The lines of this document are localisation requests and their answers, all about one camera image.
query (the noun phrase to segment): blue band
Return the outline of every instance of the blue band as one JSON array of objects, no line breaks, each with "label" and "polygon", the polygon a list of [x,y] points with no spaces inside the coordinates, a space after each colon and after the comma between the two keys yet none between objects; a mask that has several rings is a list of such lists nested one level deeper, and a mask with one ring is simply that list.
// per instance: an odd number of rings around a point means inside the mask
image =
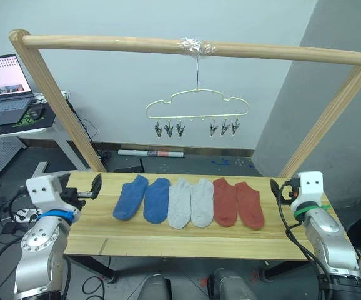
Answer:
[{"label": "blue band", "polygon": [[41,214],[39,217],[37,217],[37,221],[40,220],[43,217],[60,217],[68,221],[69,225],[74,222],[74,213],[72,211],[60,211],[58,209],[53,209],[51,211],[45,212],[44,214]]}]

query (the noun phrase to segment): gray floor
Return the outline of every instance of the gray floor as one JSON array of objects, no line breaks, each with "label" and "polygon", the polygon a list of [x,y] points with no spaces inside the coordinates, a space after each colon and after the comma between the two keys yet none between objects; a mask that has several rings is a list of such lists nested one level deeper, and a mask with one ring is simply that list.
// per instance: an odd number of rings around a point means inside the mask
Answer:
[{"label": "gray floor", "polygon": [[[251,160],[246,157],[220,156],[186,156],[174,157],[142,157],[147,173],[177,173],[177,174],[222,174],[260,176]],[[13,162],[3,171],[1,176],[0,195],[11,197],[18,186],[32,176],[39,161],[49,161],[46,171],[65,171],[73,165],[59,149],[28,148],[20,152]],[[139,157],[117,156],[107,162],[107,169],[126,168],[139,165]],[[27,198],[18,200],[14,209],[30,207]],[[361,202],[337,211],[345,228],[361,216]],[[3,236],[4,241],[11,238]],[[17,245],[7,251],[0,260],[0,283],[15,268],[21,256]],[[104,264],[108,257],[95,257]],[[269,262],[275,266],[277,261]],[[208,299],[207,276],[216,268],[228,268],[237,271],[256,293],[258,299],[316,299],[317,280],[309,267],[297,272],[286,274],[273,283],[264,284],[257,279],[257,271],[268,267],[263,261],[248,261],[235,259],[182,259],[182,258],[151,258],[151,257],[112,257],[111,268],[122,270],[117,283],[106,284],[105,299],[137,299],[142,283],[150,274],[161,273],[171,280],[173,299]],[[82,284],[93,274],[76,264],[72,264],[72,279],[68,299],[86,299],[82,293]],[[86,291],[93,290],[97,282],[91,281]],[[12,299],[14,276],[0,289],[1,299]],[[101,295],[101,289],[94,294]]]}]

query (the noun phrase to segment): power strip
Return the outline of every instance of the power strip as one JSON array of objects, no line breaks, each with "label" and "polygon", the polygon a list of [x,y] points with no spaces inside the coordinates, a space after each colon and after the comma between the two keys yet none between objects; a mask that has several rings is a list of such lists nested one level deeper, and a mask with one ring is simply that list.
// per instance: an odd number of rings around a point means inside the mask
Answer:
[{"label": "power strip", "polygon": [[33,222],[36,222],[38,213],[42,214],[43,212],[40,210],[29,209],[29,208],[20,209],[17,212],[17,214],[15,215],[15,220],[18,223],[29,223],[29,221],[31,220],[31,216],[35,216],[35,217],[33,217],[33,220],[31,221],[31,223],[33,223]]}]

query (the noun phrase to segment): desk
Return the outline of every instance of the desk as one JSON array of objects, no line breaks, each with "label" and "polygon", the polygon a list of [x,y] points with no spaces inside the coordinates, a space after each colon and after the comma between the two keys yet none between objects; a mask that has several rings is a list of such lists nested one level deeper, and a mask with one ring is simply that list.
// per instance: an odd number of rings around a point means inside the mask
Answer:
[{"label": "desk", "polygon": [[[95,175],[93,172],[71,172],[68,187],[88,191]],[[124,183],[134,180],[134,173],[102,173],[102,188],[99,197],[87,200],[81,211],[81,218],[71,226],[67,254],[108,255],[108,256],[165,256],[234,259],[279,259],[305,260],[300,250],[285,236],[284,225],[279,216],[274,195],[270,190],[270,178],[226,176],[229,184],[246,181],[260,191],[260,201],[265,217],[265,226],[258,231],[247,228],[238,217],[236,224],[224,228],[215,221],[201,229],[190,222],[184,229],[176,230],[167,221],[158,225],[143,218],[143,202],[136,215],[129,221],[112,217]],[[143,174],[149,184],[158,177],[169,179],[174,184],[179,177],[196,184],[201,177],[214,181],[219,176]],[[277,178],[281,185],[284,178]],[[325,195],[322,203],[329,204]],[[332,208],[329,213],[337,219]],[[284,207],[286,220],[295,224],[290,209]],[[312,250],[305,237],[303,227],[293,229],[300,243]]]},{"label": "desk", "polygon": [[74,164],[75,168],[80,171],[87,171],[87,168],[85,167],[83,162],[79,159],[79,157],[76,155],[74,150],[72,150],[72,148],[68,144],[68,142],[66,140],[66,135],[61,133],[61,131],[57,129],[57,127],[59,125],[60,125],[60,123],[59,123],[58,118],[55,118],[53,125],[51,127],[43,127],[43,128],[31,129],[31,130],[27,130],[27,131],[12,132],[12,133],[7,133],[7,134],[2,134],[2,135],[0,135],[0,137],[38,134],[38,133],[42,133],[44,131],[49,130],[53,140],[55,140],[55,142],[62,149],[64,154],[71,160],[71,162]]}]

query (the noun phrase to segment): red sock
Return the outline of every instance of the red sock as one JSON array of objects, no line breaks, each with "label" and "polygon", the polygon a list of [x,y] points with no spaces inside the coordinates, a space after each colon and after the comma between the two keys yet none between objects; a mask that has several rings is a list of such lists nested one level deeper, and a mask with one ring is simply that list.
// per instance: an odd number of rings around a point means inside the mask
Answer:
[{"label": "red sock", "polygon": [[237,220],[236,187],[225,178],[217,179],[214,184],[214,220],[223,227],[230,227]]},{"label": "red sock", "polygon": [[237,206],[243,223],[252,229],[264,226],[264,215],[261,210],[260,192],[252,189],[245,182],[235,185],[237,188]]}]

